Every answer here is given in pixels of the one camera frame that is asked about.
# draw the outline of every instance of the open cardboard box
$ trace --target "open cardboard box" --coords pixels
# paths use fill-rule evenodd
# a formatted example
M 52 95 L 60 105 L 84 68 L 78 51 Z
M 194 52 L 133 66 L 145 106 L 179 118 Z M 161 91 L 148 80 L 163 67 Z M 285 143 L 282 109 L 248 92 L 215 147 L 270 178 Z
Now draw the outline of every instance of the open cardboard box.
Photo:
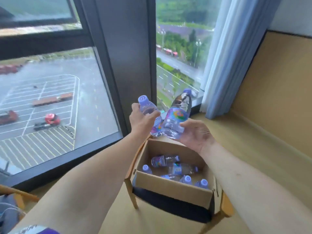
M 197 166 L 198 173 L 190 175 L 192 183 L 195 184 L 204 178 L 208 181 L 209 190 L 160 177 L 168 174 L 168 167 L 152 167 L 151 158 L 163 154 L 179 155 L 181 163 Z M 153 175 L 142 171 L 144 164 L 151 168 Z M 149 139 L 144 144 L 136 168 L 136 187 L 199 205 L 206 209 L 209 208 L 210 200 L 216 187 L 215 177 L 199 154 L 186 146 Z

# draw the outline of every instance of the curtain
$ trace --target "curtain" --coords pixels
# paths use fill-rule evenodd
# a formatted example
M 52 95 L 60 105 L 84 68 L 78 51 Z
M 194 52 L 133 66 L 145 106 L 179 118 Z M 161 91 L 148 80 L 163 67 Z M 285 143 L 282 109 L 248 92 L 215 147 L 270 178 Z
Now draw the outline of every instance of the curtain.
M 222 0 L 201 83 L 207 118 L 230 110 L 280 1 Z

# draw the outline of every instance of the water bottle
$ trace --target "water bottle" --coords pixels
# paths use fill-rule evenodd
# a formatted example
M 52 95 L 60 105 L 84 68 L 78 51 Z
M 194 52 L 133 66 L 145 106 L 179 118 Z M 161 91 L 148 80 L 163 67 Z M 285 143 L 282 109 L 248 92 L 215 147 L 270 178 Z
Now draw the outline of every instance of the water bottle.
M 186 163 L 176 164 L 174 163 L 173 166 L 169 167 L 169 174 L 174 176 L 183 176 L 194 174 L 198 172 L 198 168 L 196 166 L 191 166 Z
M 190 176 L 183 176 L 180 182 L 184 184 L 192 185 L 192 179 Z
M 179 139 L 183 133 L 184 128 L 180 126 L 180 122 L 186 121 L 190 116 L 192 109 L 191 94 L 190 89 L 184 89 L 182 94 L 173 101 L 161 128 L 162 133 L 167 137 Z
M 206 179 L 202 179 L 201 181 L 197 181 L 195 186 L 199 188 L 208 189 L 208 181 Z
M 145 172 L 145 173 L 152 174 L 152 170 L 149 168 L 148 165 L 143 165 L 142 170 L 143 170 L 143 172 Z
M 143 113 L 143 115 L 147 113 L 151 114 L 153 111 L 158 110 L 157 106 L 151 101 L 149 101 L 146 95 L 140 96 L 138 98 L 138 103 L 140 104 L 140 110 Z M 152 136 L 158 137 L 162 135 L 161 125 L 162 125 L 162 118 L 161 116 L 159 116 L 155 119 L 154 126 L 151 130 Z
M 168 174 L 168 175 L 162 175 L 160 177 L 166 178 L 166 179 L 169 179 L 169 180 L 172 180 L 172 181 L 176 181 L 176 182 L 180 181 L 180 176 L 173 176 L 173 175 L 169 175 Z
M 158 157 L 153 157 L 152 158 L 152 166 L 154 168 L 158 167 L 168 167 L 170 165 L 173 165 L 176 162 L 179 162 L 179 156 L 170 156 L 170 155 L 162 155 Z

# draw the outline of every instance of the street lamp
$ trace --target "street lamp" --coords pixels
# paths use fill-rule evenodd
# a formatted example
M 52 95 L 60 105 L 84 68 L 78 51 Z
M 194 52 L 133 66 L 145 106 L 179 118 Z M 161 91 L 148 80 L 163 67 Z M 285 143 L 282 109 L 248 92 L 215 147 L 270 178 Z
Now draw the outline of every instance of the street lamp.
M 162 31 L 161 31 L 161 34 L 162 34 L 162 36 L 164 37 L 164 35 L 166 34 L 166 31 L 165 31 L 165 30 L 162 30 Z
M 200 39 L 198 39 L 198 41 L 196 41 L 195 44 L 196 44 L 196 46 L 197 46 L 197 50 L 196 50 L 196 56 L 195 56 L 195 61 L 194 61 L 194 67 L 195 67 L 196 60 L 197 60 L 198 49 L 199 49 L 199 47 L 201 46 L 201 41 L 200 41 Z

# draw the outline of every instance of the white curtain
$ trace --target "white curtain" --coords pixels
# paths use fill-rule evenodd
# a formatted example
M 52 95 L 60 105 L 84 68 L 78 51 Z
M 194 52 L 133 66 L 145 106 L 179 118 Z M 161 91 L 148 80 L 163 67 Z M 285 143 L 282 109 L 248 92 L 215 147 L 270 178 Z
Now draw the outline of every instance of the white curtain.
M 231 54 L 241 15 L 248 0 L 222 0 L 213 34 L 208 59 L 204 70 L 201 89 L 204 96 L 201 112 L 206 112 L 215 94 L 221 72 Z

